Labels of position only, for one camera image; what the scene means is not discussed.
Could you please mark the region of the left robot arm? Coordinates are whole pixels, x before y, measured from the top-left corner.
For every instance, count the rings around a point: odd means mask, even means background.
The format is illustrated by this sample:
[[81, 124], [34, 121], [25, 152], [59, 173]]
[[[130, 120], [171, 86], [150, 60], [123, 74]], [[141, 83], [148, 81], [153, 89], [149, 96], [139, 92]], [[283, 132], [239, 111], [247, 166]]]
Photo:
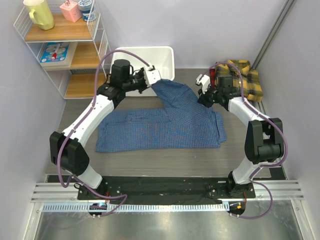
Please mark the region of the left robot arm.
[[102, 199], [107, 192], [107, 183], [90, 165], [86, 143], [101, 121], [126, 97], [127, 92], [142, 93], [160, 79], [159, 71], [153, 65], [134, 72], [128, 60], [115, 60], [109, 79], [97, 88], [95, 97], [82, 114], [63, 132], [51, 134], [50, 158], [58, 171], [67, 171], [89, 188], [93, 198]]

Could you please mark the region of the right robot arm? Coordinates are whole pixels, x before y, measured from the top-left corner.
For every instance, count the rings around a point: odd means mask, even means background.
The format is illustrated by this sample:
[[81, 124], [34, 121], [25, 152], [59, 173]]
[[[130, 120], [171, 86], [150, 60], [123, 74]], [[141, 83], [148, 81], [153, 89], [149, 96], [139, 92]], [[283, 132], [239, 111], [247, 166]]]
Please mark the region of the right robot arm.
[[241, 90], [234, 86], [231, 76], [219, 77], [213, 84], [208, 75], [199, 75], [195, 81], [200, 87], [198, 103], [210, 108], [219, 104], [234, 114], [247, 128], [244, 143], [245, 158], [228, 175], [225, 190], [233, 198], [238, 198], [250, 189], [251, 179], [262, 167], [270, 167], [285, 153], [283, 122], [270, 118], [254, 108]]

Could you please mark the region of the blue checked long sleeve shirt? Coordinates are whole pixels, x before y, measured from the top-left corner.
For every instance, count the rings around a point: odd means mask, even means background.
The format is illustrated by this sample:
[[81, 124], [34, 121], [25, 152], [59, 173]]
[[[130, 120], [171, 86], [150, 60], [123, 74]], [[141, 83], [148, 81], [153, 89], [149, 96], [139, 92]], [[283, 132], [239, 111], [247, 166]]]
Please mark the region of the blue checked long sleeve shirt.
[[152, 90], [163, 107], [114, 110], [98, 126], [96, 152], [216, 149], [227, 140], [222, 115], [199, 104], [189, 86], [164, 79]]

